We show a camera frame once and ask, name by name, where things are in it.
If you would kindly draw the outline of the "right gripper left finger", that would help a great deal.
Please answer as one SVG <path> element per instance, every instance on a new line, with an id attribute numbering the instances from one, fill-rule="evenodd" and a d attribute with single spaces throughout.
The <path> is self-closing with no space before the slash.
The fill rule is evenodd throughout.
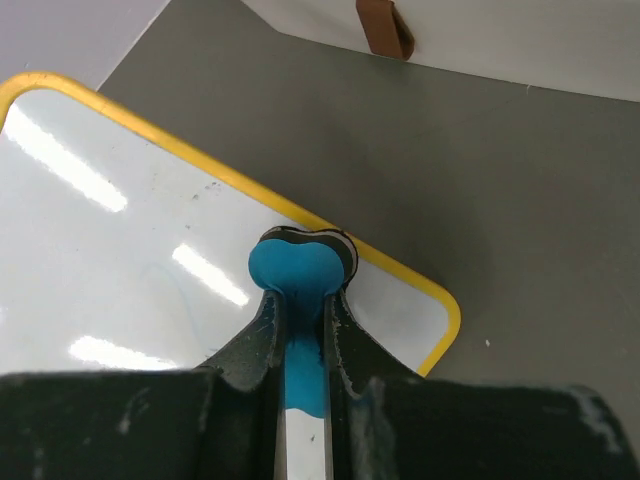
<path id="1" fill-rule="evenodd" d="M 201 367 L 213 391 L 203 413 L 201 479 L 285 479 L 286 308 L 266 291 L 253 320 Z"/>

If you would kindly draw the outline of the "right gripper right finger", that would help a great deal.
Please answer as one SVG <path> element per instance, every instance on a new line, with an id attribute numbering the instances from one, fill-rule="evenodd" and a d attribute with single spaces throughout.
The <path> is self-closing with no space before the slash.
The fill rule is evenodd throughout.
<path id="1" fill-rule="evenodd" d="M 325 466 L 330 479 L 397 479 L 396 435 L 384 412 L 389 382 L 422 382 L 356 320 L 346 291 L 324 300 Z"/>

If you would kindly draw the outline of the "blue bone-shaped eraser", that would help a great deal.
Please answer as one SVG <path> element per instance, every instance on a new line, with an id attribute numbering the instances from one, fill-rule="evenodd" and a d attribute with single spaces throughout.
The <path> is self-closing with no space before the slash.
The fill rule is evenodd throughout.
<path id="1" fill-rule="evenodd" d="M 336 229 L 277 226 L 249 254 L 254 283 L 281 295 L 285 306 L 285 407 L 325 416 L 324 304 L 344 290 L 358 268 L 349 236 Z"/>

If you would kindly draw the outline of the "yellow framed whiteboard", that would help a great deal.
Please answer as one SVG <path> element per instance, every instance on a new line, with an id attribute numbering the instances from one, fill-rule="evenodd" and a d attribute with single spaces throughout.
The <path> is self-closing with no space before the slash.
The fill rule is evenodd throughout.
<path id="1" fill-rule="evenodd" d="M 201 365 L 254 319 L 248 260 L 276 225 L 325 220 L 75 81 L 1 87 L 1 475 L 201 479 Z M 360 325 L 426 375 L 456 301 L 359 239 Z M 391 381 L 397 479 L 452 479 L 436 383 Z M 286 478 L 329 478 L 324 421 L 286 412 Z"/>

